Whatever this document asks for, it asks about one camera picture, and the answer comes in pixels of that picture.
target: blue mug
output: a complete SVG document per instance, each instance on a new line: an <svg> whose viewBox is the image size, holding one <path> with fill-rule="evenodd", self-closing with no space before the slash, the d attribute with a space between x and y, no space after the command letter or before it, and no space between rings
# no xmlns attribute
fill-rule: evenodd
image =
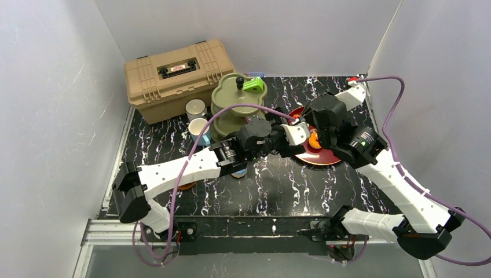
<svg viewBox="0 0 491 278"><path fill-rule="evenodd" d="M204 128L204 125L206 125L207 122L208 121L205 119L197 118L189 123L188 126L189 134L191 134L191 138L193 138L194 142L196 142L198 135L200 134L201 130ZM211 145L210 127L207 127L206 131L203 133L203 136L198 142L198 146L209 147L210 145Z"/></svg>

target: gray floor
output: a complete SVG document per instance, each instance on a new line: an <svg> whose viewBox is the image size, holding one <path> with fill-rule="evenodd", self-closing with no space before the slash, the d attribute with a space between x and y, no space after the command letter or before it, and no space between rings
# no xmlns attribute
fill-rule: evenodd
<svg viewBox="0 0 491 278"><path fill-rule="evenodd" d="M278 253L181 256L165 268L156 268L141 263L132 246L94 246L87 277L420 278L423 274L418 260L395 244L369 244L363 257L345 268L307 254Z"/></svg>

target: marble tabletop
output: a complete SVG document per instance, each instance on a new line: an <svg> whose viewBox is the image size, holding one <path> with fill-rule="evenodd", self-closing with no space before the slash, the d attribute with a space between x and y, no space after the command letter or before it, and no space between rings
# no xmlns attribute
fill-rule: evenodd
<svg viewBox="0 0 491 278"><path fill-rule="evenodd" d="M264 78L268 86L265 106L302 106L325 91L334 94L346 86L345 77ZM367 105L349 112L353 123L372 126ZM193 141L186 128L186 115L148 125L135 111L124 149L123 161L136 165L162 163L186 156ZM341 162L333 166L310 166L295 158L269 155L248 165L242 179L231 176L198 181L178 191L176 215L333 215L342 205L377 213L399 213L399 209L369 179ZM171 192L157 197L169 207ZM117 214L110 202L110 214Z"/></svg>

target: red plate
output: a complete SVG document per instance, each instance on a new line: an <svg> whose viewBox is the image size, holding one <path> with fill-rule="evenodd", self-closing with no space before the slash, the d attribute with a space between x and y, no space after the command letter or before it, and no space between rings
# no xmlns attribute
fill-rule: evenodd
<svg viewBox="0 0 491 278"><path fill-rule="evenodd" d="M303 106L293 110L289 115L293 116L295 114L301 114L302 111ZM315 127L309 126L309 130L313 129L315 129ZM301 155L296 155L296 157L305 163L312 165L333 165L341 161L328 149L312 148L309 144L309 140L305 141L303 146L305 147L305 152Z"/></svg>

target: toolbox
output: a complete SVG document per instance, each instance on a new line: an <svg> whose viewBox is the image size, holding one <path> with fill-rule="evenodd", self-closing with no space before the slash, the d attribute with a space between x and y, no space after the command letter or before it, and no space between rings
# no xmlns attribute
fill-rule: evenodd
<svg viewBox="0 0 491 278"><path fill-rule="evenodd" d="M235 68L217 39L124 65L128 101L149 124L184 114L194 98L210 106L213 89L231 72Z"/></svg>

